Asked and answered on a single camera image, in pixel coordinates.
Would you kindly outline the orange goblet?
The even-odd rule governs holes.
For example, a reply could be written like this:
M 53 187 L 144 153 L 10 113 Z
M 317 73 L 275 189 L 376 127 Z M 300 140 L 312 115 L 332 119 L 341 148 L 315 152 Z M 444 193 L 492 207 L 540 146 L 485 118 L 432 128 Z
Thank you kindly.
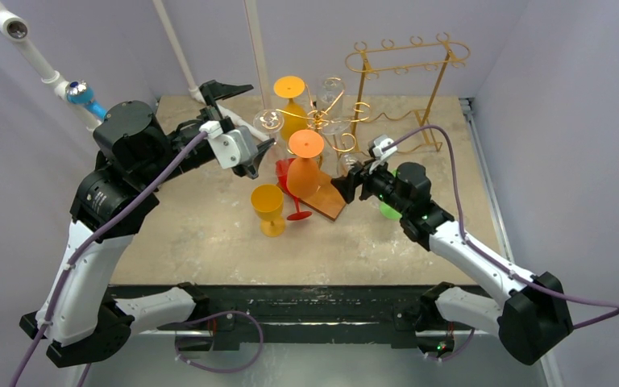
M 319 187 L 319 167 L 315 158 L 322 153 L 324 141 L 315 131 L 300 130 L 290 137 L 289 148 L 295 159 L 289 166 L 287 188 L 299 199 L 310 198 Z

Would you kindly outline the gold rectangular wire rack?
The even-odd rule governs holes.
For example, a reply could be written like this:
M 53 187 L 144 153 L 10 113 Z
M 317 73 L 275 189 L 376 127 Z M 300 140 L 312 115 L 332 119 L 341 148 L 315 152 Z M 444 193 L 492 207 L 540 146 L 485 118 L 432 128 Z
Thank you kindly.
M 399 122 L 414 117 L 418 123 L 430 119 L 433 101 L 448 72 L 463 69 L 473 59 L 472 50 L 453 35 L 403 34 L 361 31 L 335 35 L 321 50 L 328 62 L 319 74 L 329 73 L 347 83 L 345 93 L 355 96 L 349 132 L 360 140 L 358 130 L 373 122 Z M 378 107 L 369 96 L 427 96 L 428 102 L 408 110 Z

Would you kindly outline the gold scroll wine glass rack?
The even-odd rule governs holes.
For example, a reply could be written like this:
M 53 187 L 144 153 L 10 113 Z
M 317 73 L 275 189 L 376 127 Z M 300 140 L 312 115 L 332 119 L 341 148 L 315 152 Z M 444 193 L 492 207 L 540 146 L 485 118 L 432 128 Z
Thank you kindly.
M 359 119 L 348 117 L 349 124 L 347 129 L 338 135 L 324 135 L 321 132 L 318 110 L 316 108 L 316 93 L 311 94 L 309 86 L 305 82 L 305 92 L 296 99 L 307 113 L 307 128 L 317 132 L 324 141 L 322 153 L 315 158 L 319 167 L 319 187 L 318 191 L 307 199 L 299 199 L 293 196 L 287 188 L 287 176 L 289 166 L 295 159 L 295 155 L 290 151 L 289 140 L 283 140 L 283 147 L 286 158 L 276 162 L 277 185 L 284 194 L 293 200 L 293 212 L 287 217 L 289 221 L 300 221 L 308 218 L 312 214 L 320 214 L 330 221 L 336 220 L 343 212 L 345 201 L 341 198 L 338 191 L 331 185 L 330 180 L 336 177 L 336 167 L 338 158 L 344 152 L 356 152 L 358 144 L 355 135 L 350 132 L 350 126 L 358 123 Z

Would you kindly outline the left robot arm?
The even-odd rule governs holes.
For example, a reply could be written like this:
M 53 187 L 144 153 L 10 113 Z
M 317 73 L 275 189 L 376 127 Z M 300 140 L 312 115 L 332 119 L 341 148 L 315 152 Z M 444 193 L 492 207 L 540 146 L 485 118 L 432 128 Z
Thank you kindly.
M 214 80 L 202 84 L 198 116 L 169 133 L 141 101 L 113 106 L 93 130 L 97 160 L 73 198 L 55 283 L 43 306 L 19 322 L 34 342 L 48 340 L 46 354 L 56 367 L 106 360 L 144 331 L 206 324 L 210 300 L 194 284 L 138 298 L 115 298 L 108 287 L 122 254 L 158 206 L 162 183 L 211 161 L 236 176 L 258 177 L 272 141 L 256 142 L 218 105 L 250 90 Z

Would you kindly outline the clear wine glass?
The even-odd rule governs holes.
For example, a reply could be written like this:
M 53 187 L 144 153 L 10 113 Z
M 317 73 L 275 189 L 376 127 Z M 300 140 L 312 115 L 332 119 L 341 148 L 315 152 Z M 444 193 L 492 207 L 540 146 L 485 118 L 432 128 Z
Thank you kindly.
M 284 124 L 284 115 L 276 109 L 261 110 L 253 119 L 254 128 L 274 140 L 274 145 L 268 152 L 273 161 L 284 160 L 286 158 L 283 139 L 280 133 Z
M 342 134 L 348 127 L 349 119 L 343 113 L 345 91 L 346 85 L 337 75 L 327 75 L 319 80 L 316 108 L 324 135 Z
M 368 157 L 361 152 L 344 152 L 338 158 L 336 177 L 345 177 L 356 164 L 363 164 Z

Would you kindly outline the green goblet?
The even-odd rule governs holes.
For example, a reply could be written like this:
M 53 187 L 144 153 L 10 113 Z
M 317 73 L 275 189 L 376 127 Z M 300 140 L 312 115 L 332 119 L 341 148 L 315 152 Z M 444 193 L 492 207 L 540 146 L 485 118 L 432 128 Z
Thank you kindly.
M 390 220 L 399 220 L 401 218 L 401 214 L 385 202 L 379 204 L 379 211 L 385 218 Z

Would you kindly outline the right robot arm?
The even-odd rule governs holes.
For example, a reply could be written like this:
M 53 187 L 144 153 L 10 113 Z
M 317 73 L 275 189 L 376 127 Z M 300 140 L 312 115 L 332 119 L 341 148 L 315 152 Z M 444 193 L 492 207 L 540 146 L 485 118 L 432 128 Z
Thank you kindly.
M 346 203 L 374 197 L 393 208 L 411 241 L 452 263 L 486 293 L 436 286 L 420 307 L 428 327 L 455 322 L 484 331 L 526 365 L 536 363 L 573 332 L 561 281 L 549 272 L 536 275 L 509 262 L 464 231 L 461 222 L 432 199 L 432 183 L 423 165 L 405 162 L 391 173 L 375 161 L 357 163 L 330 183 Z

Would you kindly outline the yellow goblet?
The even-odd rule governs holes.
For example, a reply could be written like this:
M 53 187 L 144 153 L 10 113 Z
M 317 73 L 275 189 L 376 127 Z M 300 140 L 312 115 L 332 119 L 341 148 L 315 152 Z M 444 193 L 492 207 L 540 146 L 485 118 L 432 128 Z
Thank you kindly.
M 260 230 L 267 237 L 280 236 L 285 231 L 284 195 L 279 187 L 259 185 L 251 193 L 251 205 L 260 219 Z
M 295 132 L 307 128 L 307 113 L 296 102 L 296 99 L 305 92 L 305 82 L 297 76 L 280 77 L 274 83 L 273 91 L 277 97 L 287 101 L 285 107 L 281 109 L 284 124 L 280 135 L 284 141 L 288 141 Z

